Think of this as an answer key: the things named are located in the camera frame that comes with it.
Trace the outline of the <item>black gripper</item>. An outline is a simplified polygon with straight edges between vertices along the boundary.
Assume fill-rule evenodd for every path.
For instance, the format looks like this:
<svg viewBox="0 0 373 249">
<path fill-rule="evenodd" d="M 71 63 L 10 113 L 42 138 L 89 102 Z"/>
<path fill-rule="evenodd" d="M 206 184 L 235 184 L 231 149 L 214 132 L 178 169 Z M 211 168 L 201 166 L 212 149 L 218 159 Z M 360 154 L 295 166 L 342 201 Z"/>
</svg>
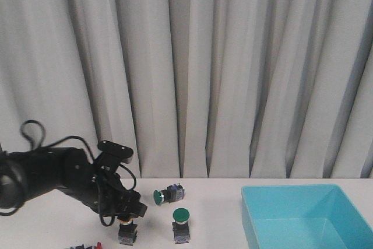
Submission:
<svg viewBox="0 0 373 249">
<path fill-rule="evenodd" d="M 144 217 L 147 206 L 137 191 L 127 191 L 120 178 L 107 170 L 99 170 L 87 191 L 87 205 L 102 217 L 116 216 L 119 220 Z"/>
</svg>

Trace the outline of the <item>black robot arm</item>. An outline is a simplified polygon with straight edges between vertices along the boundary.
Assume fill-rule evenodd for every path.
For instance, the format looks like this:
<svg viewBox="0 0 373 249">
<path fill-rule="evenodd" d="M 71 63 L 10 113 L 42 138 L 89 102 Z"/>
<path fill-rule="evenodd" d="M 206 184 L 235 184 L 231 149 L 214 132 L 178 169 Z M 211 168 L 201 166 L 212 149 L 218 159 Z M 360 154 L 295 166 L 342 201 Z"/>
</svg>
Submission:
<svg viewBox="0 0 373 249">
<path fill-rule="evenodd" d="M 10 216 L 25 202 L 52 190 L 80 201 L 99 217 L 138 218 L 147 206 L 137 191 L 125 188 L 117 173 L 132 157 L 130 148 L 103 148 L 89 163 L 77 148 L 41 148 L 1 154 L 1 209 Z"/>
</svg>

